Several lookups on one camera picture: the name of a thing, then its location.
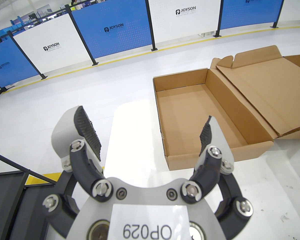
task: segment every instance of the box lid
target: box lid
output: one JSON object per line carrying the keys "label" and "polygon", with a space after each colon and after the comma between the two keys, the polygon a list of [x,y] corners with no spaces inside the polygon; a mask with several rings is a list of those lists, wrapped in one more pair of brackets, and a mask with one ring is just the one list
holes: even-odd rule
{"label": "box lid", "polygon": [[300,67],[277,46],[227,56],[216,64],[278,136],[300,130]]}

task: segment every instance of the person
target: person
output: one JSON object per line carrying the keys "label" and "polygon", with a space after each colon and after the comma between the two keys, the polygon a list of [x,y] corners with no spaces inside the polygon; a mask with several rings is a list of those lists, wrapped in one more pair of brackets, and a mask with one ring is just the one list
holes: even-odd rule
{"label": "person", "polygon": [[[71,3],[69,3],[69,6],[73,6],[77,3],[77,0],[71,0]],[[74,6],[74,7],[71,7],[71,11],[75,11],[75,10],[79,10],[81,9],[78,5],[77,6]]]}

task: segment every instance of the factory floor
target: factory floor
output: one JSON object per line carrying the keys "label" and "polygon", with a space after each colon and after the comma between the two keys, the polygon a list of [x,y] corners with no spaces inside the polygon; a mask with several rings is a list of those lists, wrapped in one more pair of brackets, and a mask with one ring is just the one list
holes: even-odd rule
{"label": "factory floor", "polygon": [[[83,105],[100,138],[104,166],[113,115],[127,102],[154,98],[152,78],[209,68],[213,58],[277,45],[300,54],[300,28],[212,39],[40,81],[0,96],[0,154],[41,174],[61,172],[51,133],[62,114]],[[13,170],[0,162],[0,172]]]}

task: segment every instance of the staircase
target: staircase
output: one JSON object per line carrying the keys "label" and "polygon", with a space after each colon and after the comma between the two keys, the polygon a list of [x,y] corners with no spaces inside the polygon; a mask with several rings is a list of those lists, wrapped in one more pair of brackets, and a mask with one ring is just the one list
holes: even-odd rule
{"label": "staircase", "polygon": [[[45,240],[48,222],[41,210],[56,182],[0,155],[19,169],[0,173],[0,240]],[[48,183],[25,185],[32,175]]]}

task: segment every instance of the stair step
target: stair step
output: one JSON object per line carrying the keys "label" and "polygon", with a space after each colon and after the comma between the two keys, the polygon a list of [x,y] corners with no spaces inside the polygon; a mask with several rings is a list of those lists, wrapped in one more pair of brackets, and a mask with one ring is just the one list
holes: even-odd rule
{"label": "stair step", "polygon": [[53,184],[29,185],[23,190],[9,240],[44,240],[48,222],[42,202],[53,191]]}
{"label": "stair step", "polygon": [[0,173],[0,240],[5,240],[28,174],[23,171]]}

